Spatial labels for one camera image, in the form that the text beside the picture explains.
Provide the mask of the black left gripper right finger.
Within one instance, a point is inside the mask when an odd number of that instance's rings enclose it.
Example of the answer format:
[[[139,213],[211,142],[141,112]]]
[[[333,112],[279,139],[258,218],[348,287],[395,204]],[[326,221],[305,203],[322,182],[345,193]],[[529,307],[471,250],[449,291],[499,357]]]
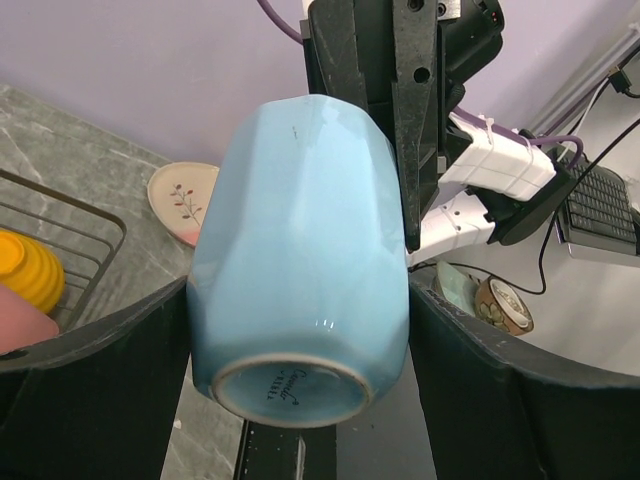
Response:
[[[639,380],[552,354],[410,283],[410,349],[441,479],[635,479]]]

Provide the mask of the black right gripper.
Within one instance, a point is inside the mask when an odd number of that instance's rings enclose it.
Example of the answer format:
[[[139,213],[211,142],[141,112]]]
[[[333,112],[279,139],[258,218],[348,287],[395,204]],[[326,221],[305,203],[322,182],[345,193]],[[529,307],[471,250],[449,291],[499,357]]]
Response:
[[[395,134],[405,242],[414,252],[439,192],[448,115],[502,49],[500,3],[313,1],[307,21],[310,91],[365,110],[390,141]]]

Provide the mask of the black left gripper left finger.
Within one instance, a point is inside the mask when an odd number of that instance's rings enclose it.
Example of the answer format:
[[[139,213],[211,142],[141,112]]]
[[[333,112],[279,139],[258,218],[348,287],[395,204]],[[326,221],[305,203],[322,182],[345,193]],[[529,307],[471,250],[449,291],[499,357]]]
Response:
[[[188,357],[184,278],[2,355],[2,478],[160,478]]]

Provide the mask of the pink plastic cup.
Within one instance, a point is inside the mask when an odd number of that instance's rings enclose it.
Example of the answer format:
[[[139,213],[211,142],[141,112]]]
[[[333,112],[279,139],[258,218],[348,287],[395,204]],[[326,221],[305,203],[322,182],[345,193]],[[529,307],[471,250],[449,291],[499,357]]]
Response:
[[[1,286],[1,353],[47,341],[59,334],[57,323],[8,287]]]

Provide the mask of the orange bowl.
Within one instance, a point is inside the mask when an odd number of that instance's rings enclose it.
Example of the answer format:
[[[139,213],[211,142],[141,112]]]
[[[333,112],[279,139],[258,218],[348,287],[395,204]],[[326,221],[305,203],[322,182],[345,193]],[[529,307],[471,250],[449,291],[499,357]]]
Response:
[[[44,244],[2,230],[1,284],[49,314],[64,292],[65,273],[58,257]]]

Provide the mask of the light blue mug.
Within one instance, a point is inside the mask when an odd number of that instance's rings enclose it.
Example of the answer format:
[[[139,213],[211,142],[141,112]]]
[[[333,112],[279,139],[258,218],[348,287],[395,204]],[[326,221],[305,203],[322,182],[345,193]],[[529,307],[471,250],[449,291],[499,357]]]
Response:
[[[401,198],[364,110],[306,95],[238,128],[187,299],[194,385],[246,420],[334,425],[394,386],[409,335]]]

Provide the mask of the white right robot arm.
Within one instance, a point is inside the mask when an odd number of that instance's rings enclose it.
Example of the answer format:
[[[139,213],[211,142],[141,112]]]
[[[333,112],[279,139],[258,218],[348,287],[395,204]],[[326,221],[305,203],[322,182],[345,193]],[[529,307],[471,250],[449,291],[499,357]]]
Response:
[[[408,262],[531,236],[574,187],[521,135],[464,111],[465,84],[503,45],[496,1],[307,1],[311,92],[360,111],[391,157]]]

